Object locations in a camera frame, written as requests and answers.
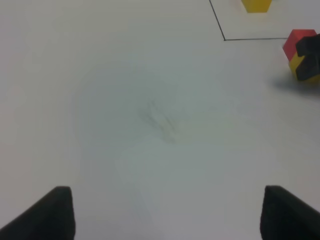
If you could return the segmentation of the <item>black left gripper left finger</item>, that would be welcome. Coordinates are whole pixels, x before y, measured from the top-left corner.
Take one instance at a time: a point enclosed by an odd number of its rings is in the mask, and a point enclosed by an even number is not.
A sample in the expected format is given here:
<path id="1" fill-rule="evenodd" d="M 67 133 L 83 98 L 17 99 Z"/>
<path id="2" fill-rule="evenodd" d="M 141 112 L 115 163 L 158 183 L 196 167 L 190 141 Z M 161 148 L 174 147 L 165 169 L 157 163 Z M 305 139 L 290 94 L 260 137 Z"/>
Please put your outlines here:
<path id="1" fill-rule="evenodd" d="M 73 240 L 76 221 L 72 190 L 57 186 L 0 229 L 2 240 Z"/>

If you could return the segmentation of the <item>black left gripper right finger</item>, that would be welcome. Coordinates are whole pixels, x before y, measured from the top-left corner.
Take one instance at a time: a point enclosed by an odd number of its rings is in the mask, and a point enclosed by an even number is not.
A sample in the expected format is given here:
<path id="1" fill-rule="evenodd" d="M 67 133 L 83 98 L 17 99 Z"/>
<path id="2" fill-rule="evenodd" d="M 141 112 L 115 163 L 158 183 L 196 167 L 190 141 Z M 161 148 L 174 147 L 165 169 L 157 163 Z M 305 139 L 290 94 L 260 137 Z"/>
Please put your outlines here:
<path id="1" fill-rule="evenodd" d="M 278 185 L 267 185 L 259 226 L 263 240 L 318 240 L 320 213 Z"/>

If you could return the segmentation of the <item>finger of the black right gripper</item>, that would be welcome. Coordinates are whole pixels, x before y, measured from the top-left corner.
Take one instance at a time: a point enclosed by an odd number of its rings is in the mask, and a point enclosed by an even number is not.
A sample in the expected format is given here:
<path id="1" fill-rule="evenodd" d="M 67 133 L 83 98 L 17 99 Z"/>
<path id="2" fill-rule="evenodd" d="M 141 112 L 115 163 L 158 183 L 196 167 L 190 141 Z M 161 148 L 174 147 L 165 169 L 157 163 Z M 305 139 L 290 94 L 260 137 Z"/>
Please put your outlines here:
<path id="1" fill-rule="evenodd" d="M 296 53 L 303 60 L 296 68 L 298 81 L 307 81 L 320 74 L 320 35 L 305 36 L 296 45 Z"/>

